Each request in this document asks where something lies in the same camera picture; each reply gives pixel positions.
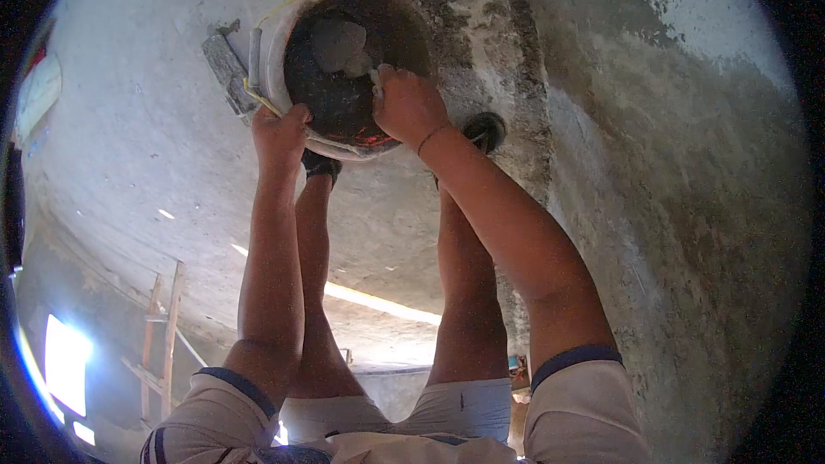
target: shorts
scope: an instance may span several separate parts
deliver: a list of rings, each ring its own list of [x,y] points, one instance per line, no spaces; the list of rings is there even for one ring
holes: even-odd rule
[[[399,435],[449,433],[491,437],[507,444],[510,432],[510,378],[438,383],[424,387],[412,413],[390,423],[370,397],[287,398],[281,421],[290,444],[308,443],[338,433]]]

